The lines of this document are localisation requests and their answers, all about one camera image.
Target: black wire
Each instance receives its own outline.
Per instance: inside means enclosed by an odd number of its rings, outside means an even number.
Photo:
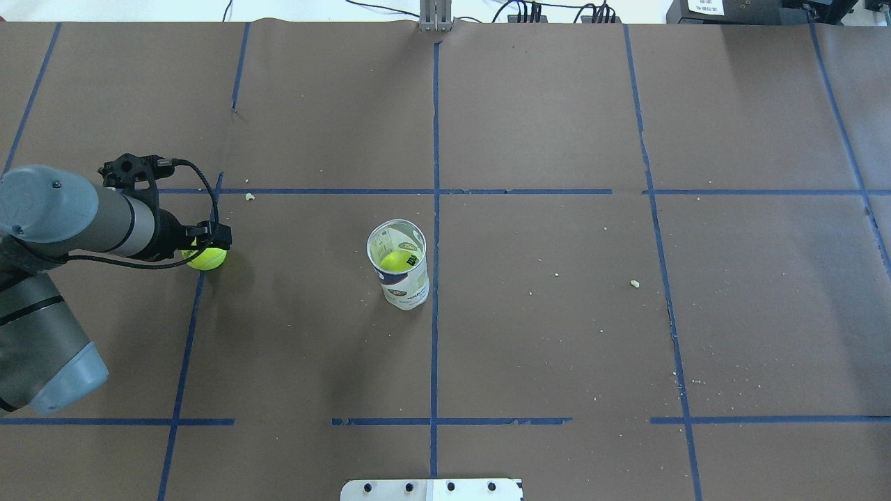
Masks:
[[[498,20],[498,15],[502,13],[502,11],[504,10],[504,7],[507,7],[508,5],[513,4],[514,2],[517,3],[517,22],[519,22],[519,6],[520,6],[520,4],[523,5],[524,9],[526,8],[526,2],[523,2],[521,0],[508,0],[507,2],[504,2],[502,4],[502,6],[498,8],[498,12],[495,13],[494,18],[492,18],[492,22],[495,22]]]
[[[405,15],[413,16],[413,17],[416,17],[416,18],[418,18],[418,19],[421,18],[420,15],[418,15],[418,14],[416,14],[416,13],[414,13],[414,12],[402,11],[402,10],[399,10],[399,9],[394,9],[393,7],[387,7],[387,6],[385,6],[385,5],[363,4],[363,3],[361,3],[361,2],[355,2],[354,0],[345,0],[345,1],[346,1],[348,4],[361,5],[362,7],[374,7],[375,9],[383,9],[383,10],[385,10],[385,11],[399,12],[400,14],[405,14]]]
[[[563,9],[579,9],[582,5],[561,5],[561,4],[540,4],[547,5],[548,7],[561,7]]]
[[[219,215],[219,208],[217,207],[217,194],[214,193],[213,188],[210,187],[210,183],[208,182],[208,179],[206,177],[204,177],[204,173],[201,172],[201,170],[198,168],[198,166],[196,166],[195,164],[191,163],[188,160],[171,159],[170,162],[174,166],[185,165],[185,166],[191,167],[192,170],[195,171],[195,174],[198,175],[198,178],[204,184],[204,188],[206,190],[208,190],[208,194],[210,195],[210,203],[211,203],[211,210],[212,210],[211,219],[213,220],[213,223],[218,223],[220,220],[220,215]],[[155,220],[156,220],[155,227],[157,227],[157,219],[158,219],[158,213],[156,211],[155,212]],[[97,263],[105,263],[107,265],[116,265],[119,267],[128,267],[128,268],[136,268],[136,269],[169,269],[169,268],[173,268],[173,267],[180,267],[186,263],[191,263],[192,261],[197,259],[202,253],[204,253],[204,251],[206,251],[208,249],[208,247],[210,247],[210,244],[213,243],[214,234],[216,232],[217,232],[216,226],[211,225],[210,226],[210,235],[208,235],[207,241],[204,242],[198,248],[197,252],[193,253],[191,256],[189,256],[186,259],[177,261],[176,263],[170,263],[170,264],[166,264],[166,265],[144,265],[142,263],[131,263],[128,261],[121,261],[118,259],[103,258],[101,256],[90,256],[88,254],[78,254],[75,256],[64,256],[61,259],[47,259],[47,258],[43,258],[43,259],[46,259],[48,261],[52,261],[52,262],[58,263],[58,264],[67,263],[69,261],[94,261]]]
[[[587,9],[588,7],[591,7],[591,9],[593,10],[592,19],[594,16],[597,16],[597,5],[584,4],[584,5],[582,5],[582,8],[580,8],[578,10],[578,13],[576,14],[576,18],[572,20],[573,24],[578,22],[578,18],[582,17],[582,12],[584,12],[584,9]]]
[[[612,7],[610,7],[609,4],[607,4],[607,0],[603,0],[603,3],[601,4],[601,11],[597,15],[597,22],[599,22],[599,23],[609,22],[609,11],[611,11],[611,10],[612,10]]]
[[[229,5],[227,5],[227,6],[225,7],[225,10],[223,11],[223,22],[225,22],[225,16],[226,16],[226,14],[229,13],[229,7],[232,7],[232,2],[233,2],[233,0],[229,0]]]

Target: paper cup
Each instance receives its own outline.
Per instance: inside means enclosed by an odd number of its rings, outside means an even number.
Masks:
[[[366,250],[390,304],[407,311],[427,300],[427,241],[418,226],[404,219],[387,221],[368,237]]]

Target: white label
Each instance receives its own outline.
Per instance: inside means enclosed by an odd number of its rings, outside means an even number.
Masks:
[[[687,0],[691,11],[712,16],[723,16],[723,0]]]

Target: blue tape line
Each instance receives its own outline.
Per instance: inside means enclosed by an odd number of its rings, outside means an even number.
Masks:
[[[573,189],[573,190],[561,190],[561,189],[543,189],[543,190],[493,190],[493,189],[479,189],[479,190],[441,190],[443,195],[611,195],[612,190],[609,189]]]
[[[426,417],[350,417],[344,419],[332,419],[331,426],[429,426],[430,419]]]
[[[169,193],[184,193],[182,190],[170,190]],[[227,188],[225,194],[272,194],[272,195],[436,195],[437,188],[401,189],[401,188]],[[501,190],[501,189],[438,189],[440,195],[611,195],[610,189],[580,190]]]
[[[859,190],[653,190],[656,195],[804,195],[845,196],[860,195]]]
[[[561,426],[571,417],[350,417],[332,419],[331,426],[500,426],[530,424],[533,426]]]
[[[53,56],[53,49],[55,48],[56,40],[59,38],[59,30],[61,30],[61,23],[57,22],[55,30],[53,31],[53,37],[50,38],[50,45],[46,47],[44,62],[40,65],[40,71],[37,73],[37,79],[34,81],[34,87],[31,89],[31,96],[28,98],[28,104],[25,105],[25,111],[21,114],[19,129],[16,130],[15,138],[12,140],[12,147],[9,150],[9,156],[6,157],[6,164],[3,167],[4,174],[6,174],[6,172],[9,171],[9,168],[12,166],[12,160],[15,159],[15,152],[19,149],[19,141],[21,141],[22,133],[25,132],[25,124],[28,123],[28,116],[31,114],[31,107],[34,106],[34,100],[37,99],[37,91],[40,90],[40,83],[44,79],[46,67],[50,63],[50,57]]]
[[[194,195],[207,194],[204,190],[198,188],[159,188],[158,193],[162,195]]]
[[[241,36],[241,54],[238,56],[238,69],[235,71],[235,85],[232,88],[232,111],[238,112],[235,105],[238,103],[238,89],[241,86],[241,71],[244,70],[244,54],[248,51],[248,34],[250,23],[244,23],[244,35]]]
[[[173,461],[173,449],[176,445],[176,428],[178,427],[179,413],[183,406],[183,394],[185,393],[185,378],[189,373],[189,360],[192,357],[192,342],[195,339],[195,325],[198,322],[198,305],[201,302],[201,292],[204,290],[204,272],[198,274],[198,284],[195,286],[195,299],[192,302],[192,317],[189,320],[189,334],[185,338],[185,350],[183,351],[183,364],[179,371],[179,383],[176,386],[176,401],[173,407],[173,419],[170,423],[168,435],[167,453],[164,455],[164,468],[161,471],[161,481],[158,488],[158,501],[164,501],[167,494],[167,484],[170,477],[170,465]]]
[[[430,282],[430,478],[438,475],[437,417],[439,412],[439,46],[433,45],[433,276]]]
[[[718,415],[692,417],[693,424],[891,423],[891,415]],[[682,417],[651,417],[650,424],[682,424]]]
[[[170,426],[167,418],[114,417],[10,417],[0,419],[0,426]],[[180,426],[234,426],[234,419],[181,419]]]
[[[814,26],[813,23],[811,23],[810,29],[811,40],[813,41],[813,52],[817,56],[817,65],[820,66],[820,75],[823,78],[823,84],[826,86],[826,94],[829,96],[830,99],[832,114],[835,116],[836,124],[838,124],[838,131],[841,133],[842,141],[845,143],[845,152],[847,153],[847,158],[851,161],[851,168],[854,170],[854,178],[857,180],[857,187],[860,188],[860,193],[863,197],[863,205],[866,206],[866,209],[869,212],[870,223],[872,224],[872,233],[876,238],[876,243],[879,245],[879,252],[882,255],[882,261],[885,263],[885,273],[888,276],[888,279],[891,280],[891,259],[888,258],[888,251],[885,246],[885,239],[882,238],[881,230],[879,230],[879,223],[876,222],[875,211],[872,210],[870,196],[866,192],[866,185],[863,183],[863,176],[860,172],[860,165],[857,163],[857,159],[854,156],[854,148],[851,147],[851,140],[848,138],[847,129],[845,128],[845,122],[842,121],[841,113],[838,111],[838,104],[836,103],[835,93],[832,91],[832,84],[830,83],[829,73],[826,72],[826,66],[825,64],[823,64],[823,54],[820,50],[820,40],[817,37],[817,28]]]
[[[224,194],[265,195],[431,195],[433,190],[364,189],[364,188],[225,188]]]
[[[507,424],[532,426],[562,426],[572,421],[571,417],[441,417],[441,426],[500,426]]]
[[[697,501],[702,501],[702,487],[699,482],[699,463],[696,459],[696,446],[693,442],[693,426],[690,420],[690,405],[687,402],[686,379],[683,376],[683,361],[681,360],[681,343],[677,337],[677,324],[674,320],[674,304],[672,303],[671,286],[668,283],[668,266],[666,264],[665,249],[662,245],[662,229],[659,227],[658,208],[656,206],[656,194],[653,188],[653,174],[650,169],[650,155],[647,153],[647,145],[643,141],[643,113],[641,111],[641,97],[637,87],[637,74],[634,70],[634,54],[631,48],[631,34],[628,25],[622,25],[625,32],[625,51],[628,55],[628,72],[631,75],[631,88],[634,94],[634,111],[637,116],[637,130],[641,140],[641,155],[646,168],[647,190],[650,198],[650,211],[653,217],[653,231],[656,235],[656,248],[659,255],[659,267],[662,271],[662,286],[665,289],[666,304],[668,307],[668,322],[671,327],[671,338],[674,346],[674,367],[677,372],[677,385],[681,392],[681,410],[683,411],[684,432],[687,437],[687,454],[690,458],[690,472],[693,480],[693,494]]]
[[[126,419],[126,418],[90,418],[90,417],[56,417],[56,418],[6,418],[0,419],[0,426],[169,426],[171,420],[163,419]]]

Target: tennis ball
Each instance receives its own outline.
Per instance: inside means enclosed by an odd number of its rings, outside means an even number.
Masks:
[[[192,245],[198,245],[198,239],[192,241]],[[198,252],[196,250],[180,250],[183,254],[183,259],[188,259],[194,254]],[[225,261],[226,251],[222,249],[218,249],[217,247],[207,247],[201,255],[188,263],[189,267],[193,267],[195,269],[199,269],[201,271],[208,271],[214,269],[223,264]]]
[[[408,250],[394,250],[380,260],[380,267],[390,273],[404,273],[418,264],[418,257]]]

